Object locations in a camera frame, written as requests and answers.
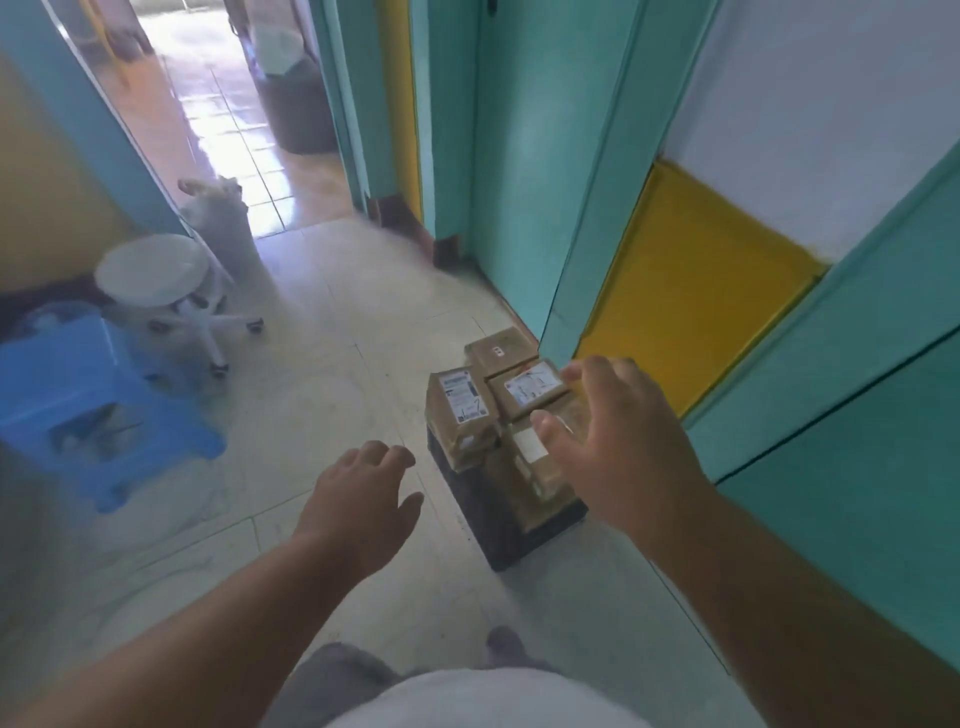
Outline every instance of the orange floor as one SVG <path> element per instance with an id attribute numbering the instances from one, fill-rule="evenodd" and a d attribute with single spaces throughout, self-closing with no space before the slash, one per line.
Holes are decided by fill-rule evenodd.
<path id="1" fill-rule="evenodd" d="M 225 11 L 140 21 L 156 58 L 130 64 L 126 89 L 108 67 L 97 76 L 175 201 L 184 199 L 179 177 L 235 177 L 256 237 L 352 214 L 338 155 L 292 155 L 276 146 Z"/>

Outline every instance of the hand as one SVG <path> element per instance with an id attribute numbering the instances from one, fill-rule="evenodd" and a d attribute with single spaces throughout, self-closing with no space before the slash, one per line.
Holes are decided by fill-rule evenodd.
<path id="1" fill-rule="evenodd" d="M 413 493 L 396 505 L 400 480 L 415 463 L 407 448 L 388 448 L 376 440 L 348 450 L 317 478 L 293 538 L 317 538 L 342 548 L 358 582 L 380 571 L 400 551 L 420 517 L 423 493 Z"/>
<path id="2" fill-rule="evenodd" d="M 583 380 L 587 441 L 543 410 L 530 416 L 534 430 L 590 510 L 649 556 L 683 508 L 715 490 L 663 392 L 632 359 L 591 356 L 562 375 Z"/>

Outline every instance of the yellow wall panel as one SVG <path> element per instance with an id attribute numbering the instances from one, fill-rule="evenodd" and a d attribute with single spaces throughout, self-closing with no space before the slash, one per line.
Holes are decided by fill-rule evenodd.
<path id="1" fill-rule="evenodd" d="M 420 202 L 420 153 L 414 106 L 414 69 L 410 52 L 410 0 L 377 0 L 377 26 L 387 87 L 394 164 L 400 193 L 423 222 Z"/>
<path id="2" fill-rule="evenodd" d="M 0 292 L 92 271 L 133 223 L 0 54 Z"/>
<path id="3" fill-rule="evenodd" d="M 683 414 L 823 274 L 806 250 L 658 161 L 578 356 L 631 356 Z"/>

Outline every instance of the tile floor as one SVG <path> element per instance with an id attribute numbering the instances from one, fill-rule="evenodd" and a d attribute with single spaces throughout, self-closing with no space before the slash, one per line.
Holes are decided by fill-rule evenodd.
<path id="1" fill-rule="evenodd" d="M 49 484 L 0 491 L 0 521 L 18 514 L 0 522 L 4 550 L 17 554 L 0 578 L 15 581 L 2 588 L 22 606 L 6 617 L 15 629 L 0 643 L 2 692 L 23 694 L 104 654 L 280 543 L 316 475 L 379 438 L 417 456 L 401 494 L 426 493 L 422 518 L 314 645 L 358 643 L 399 670 L 467 666 L 506 622 L 532 653 L 659 728 L 761 725 L 682 603 L 601 524 L 588 519 L 505 574 L 487 567 L 427 454 L 422 413 L 428 373 L 510 324 L 474 274 L 437 271 L 413 243 L 357 217 L 258 248 L 263 267 L 238 278 L 231 306 L 262 314 L 267 328 L 224 337 L 227 381 L 205 374 L 189 342 L 145 339 L 196 377 L 228 438 L 221 458 L 182 464 L 108 516 Z"/>
<path id="2" fill-rule="evenodd" d="M 351 215 L 336 154 L 292 155 L 276 145 L 227 12 L 145 15 L 155 57 L 128 66 L 131 84 L 97 68 L 110 101 L 163 185 L 182 204 L 180 177 L 235 177 L 256 237 Z"/>

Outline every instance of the white round stool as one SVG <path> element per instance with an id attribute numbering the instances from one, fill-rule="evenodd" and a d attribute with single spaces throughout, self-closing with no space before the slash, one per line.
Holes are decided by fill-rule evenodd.
<path id="1" fill-rule="evenodd" d="M 263 319 L 219 313 L 225 302 L 219 265 L 206 247 L 186 235 L 150 235 L 117 246 L 104 255 L 94 273 L 97 286 L 118 303 L 137 308 L 170 308 L 172 314 L 150 319 L 150 330 L 163 333 L 186 327 L 210 357 L 210 372 L 223 378 L 229 364 L 213 338 L 220 324 L 243 324 L 263 330 Z"/>

